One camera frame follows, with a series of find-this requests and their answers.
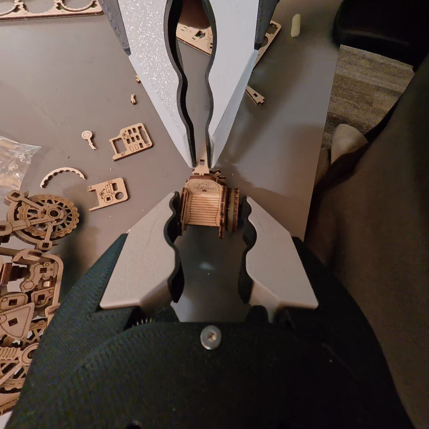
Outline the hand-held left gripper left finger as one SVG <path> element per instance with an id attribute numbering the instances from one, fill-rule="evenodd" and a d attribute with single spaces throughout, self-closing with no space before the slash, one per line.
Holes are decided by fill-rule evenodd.
<path id="1" fill-rule="evenodd" d="M 156 309 L 180 300 L 185 281 L 174 244 L 179 203 L 179 193 L 171 192 L 128 231 L 101 308 Z"/>

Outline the wooden card with grid holes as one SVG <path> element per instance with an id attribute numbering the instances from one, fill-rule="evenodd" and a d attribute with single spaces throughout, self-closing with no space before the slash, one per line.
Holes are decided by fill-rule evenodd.
<path id="1" fill-rule="evenodd" d="M 151 138 L 142 123 L 122 128 L 116 137 L 110 139 L 110 143 L 115 153 L 112 158 L 113 161 L 121 160 L 153 147 Z"/>

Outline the black chair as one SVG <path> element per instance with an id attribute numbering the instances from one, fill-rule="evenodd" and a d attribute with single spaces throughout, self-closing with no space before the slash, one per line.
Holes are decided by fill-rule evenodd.
<path id="1" fill-rule="evenodd" d="M 335 15 L 332 38 L 382 55 L 416 71 L 429 49 L 427 0 L 344 0 Z"/>

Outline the wooden card with round hole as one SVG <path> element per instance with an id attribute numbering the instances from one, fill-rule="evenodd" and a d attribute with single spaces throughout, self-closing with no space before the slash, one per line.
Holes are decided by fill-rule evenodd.
<path id="1" fill-rule="evenodd" d="M 98 206 L 90 208 L 90 212 L 125 202 L 129 198 L 123 178 L 89 186 L 88 191 L 95 192 L 98 199 Z"/>

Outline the clear plastic bag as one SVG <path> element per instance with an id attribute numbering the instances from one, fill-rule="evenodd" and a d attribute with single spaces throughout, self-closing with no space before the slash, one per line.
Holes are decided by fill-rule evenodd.
<path id="1" fill-rule="evenodd" d="M 32 157 L 40 146 L 28 145 L 0 137 L 0 194 L 19 190 Z"/>

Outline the wooden sidecar seat assembly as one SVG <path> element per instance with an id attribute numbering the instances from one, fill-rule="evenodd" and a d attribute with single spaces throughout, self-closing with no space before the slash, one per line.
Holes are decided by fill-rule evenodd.
<path id="1" fill-rule="evenodd" d="M 229 188 L 220 170 L 210 170 L 204 155 L 185 182 L 180 209 L 180 235 L 188 225 L 198 225 L 218 227 L 222 239 L 225 231 L 237 230 L 239 189 Z"/>

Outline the wooden puzzle sheet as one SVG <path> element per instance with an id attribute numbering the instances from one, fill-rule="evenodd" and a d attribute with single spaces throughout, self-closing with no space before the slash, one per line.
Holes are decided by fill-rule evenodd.
<path id="1" fill-rule="evenodd" d="M 278 32 L 281 30 L 281 24 L 271 21 L 267 29 L 263 43 L 258 51 L 257 63 L 263 56 L 265 51 L 268 49 L 272 41 L 275 39 Z M 196 28 L 186 26 L 184 24 L 178 24 L 176 30 L 176 37 L 183 43 L 211 56 L 213 48 L 213 35 L 211 27 L 207 28 Z"/>

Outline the small wooden notched strip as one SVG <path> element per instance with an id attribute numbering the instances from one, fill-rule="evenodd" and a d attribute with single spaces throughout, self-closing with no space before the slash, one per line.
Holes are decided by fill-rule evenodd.
<path id="1" fill-rule="evenodd" d="M 249 97 L 251 98 L 251 100 L 256 104 L 256 105 L 261 105 L 264 103 L 265 101 L 265 97 L 262 96 L 260 93 L 258 93 L 257 91 L 255 91 L 254 89 L 252 89 L 250 86 L 246 86 L 245 89 L 246 94 L 249 95 Z"/>

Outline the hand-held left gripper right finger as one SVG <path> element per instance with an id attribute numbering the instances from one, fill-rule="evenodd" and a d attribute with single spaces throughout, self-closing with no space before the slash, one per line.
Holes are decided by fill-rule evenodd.
<path id="1" fill-rule="evenodd" d="M 318 301 L 292 237 L 252 198 L 243 199 L 246 249 L 239 272 L 239 296 L 266 310 L 315 309 Z"/>

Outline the wooden sheet with half-round cutouts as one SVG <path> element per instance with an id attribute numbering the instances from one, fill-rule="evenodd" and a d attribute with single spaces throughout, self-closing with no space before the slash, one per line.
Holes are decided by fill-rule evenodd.
<path id="1" fill-rule="evenodd" d="M 28 1 L 14 0 L 9 2 L 12 3 L 11 6 L 0 14 L 1 22 L 103 14 L 103 8 L 97 0 L 87 1 L 87 4 L 80 8 L 70 7 L 67 1 L 54 0 L 51 1 L 49 8 L 43 12 L 30 11 L 27 5 Z"/>

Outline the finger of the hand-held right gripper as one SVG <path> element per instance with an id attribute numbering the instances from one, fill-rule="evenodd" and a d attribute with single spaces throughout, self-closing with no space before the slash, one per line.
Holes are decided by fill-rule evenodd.
<path id="1" fill-rule="evenodd" d="M 194 131 L 186 109 L 187 79 L 176 40 L 182 1 L 118 3 L 130 61 L 178 151 L 195 167 Z"/>
<path id="2" fill-rule="evenodd" d="M 255 49 L 259 1 L 204 1 L 213 47 L 206 71 L 210 111 L 206 126 L 208 161 L 216 164 L 227 142 L 258 51 Z"/>

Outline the grey desk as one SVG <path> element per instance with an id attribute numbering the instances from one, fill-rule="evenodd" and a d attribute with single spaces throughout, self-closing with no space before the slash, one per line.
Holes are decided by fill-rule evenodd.
<path id="1" fill-rule="evenodd" d="M 341 1 L 281 1 L 282 29 L 251 74 L 265 97 L 242 98 L 217 168 L 240 196 L 250 196 L 292 236 L 304 239 L 338 50 L 332 23 Z M 295 14 L 300 35 L 290 36 Z M 104 15 L 1 22 L 1 136 L 40 146 L 21 189 L 42 193 L 41 179 L 65 172 L 46 192 L 78 207 L 77 228 L 53 251 L 64 262 L 61 297 L 103 252 L 172 191 L 190 169 L 170 139 Z M 130 102 L 135 94 L 137 104 Z M 142 123 L 153 147 L 113 161 L 110 139 Z M 93 133 L 96 150 L 82 138 Z M 123 178 L 128 200 L 98 206 L 88 187 Z"/>

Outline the person's dark trouser leg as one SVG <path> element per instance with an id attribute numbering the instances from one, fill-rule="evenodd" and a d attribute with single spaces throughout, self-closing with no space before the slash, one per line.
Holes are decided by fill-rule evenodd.
<path id="1" fill-rule="evenodd" d="M 429 59 L 314 189 L 305 242 L 372 325 L 416 428 L 428 428 Z"/>

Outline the wooden motorcycle model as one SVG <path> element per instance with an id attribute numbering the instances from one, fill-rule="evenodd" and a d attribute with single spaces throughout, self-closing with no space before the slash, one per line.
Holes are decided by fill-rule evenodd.
<path id="1" fill-rule="evenodd" d="M 30 248 L 1 246 L 1 412 L 17 402 L 41 336 L 60 306 L 63 262 L 48 251 L 79 221 L 78 209 L 61 196 L 12 190 L 5 203 L 1 244 L 15 236 Z"/>

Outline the wooden toothed arc piece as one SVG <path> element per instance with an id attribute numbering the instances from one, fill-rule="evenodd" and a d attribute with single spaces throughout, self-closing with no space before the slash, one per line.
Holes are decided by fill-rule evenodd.
<path id="1" fill-rule="evenodd" d="M 83 180 L 86 180 L 86 176 L 78 169 L 72 168 L 72 167 L 60 167 L 57 169 L 52 170 L 51 172 L 49 172 L 41 181 L 40 183 L 40 188 L 44 189 L 48 182 L 56 175 L 64 173 L 64 172 L 72 172 L 77 174 L 80 178 L 82 178 Z"/>

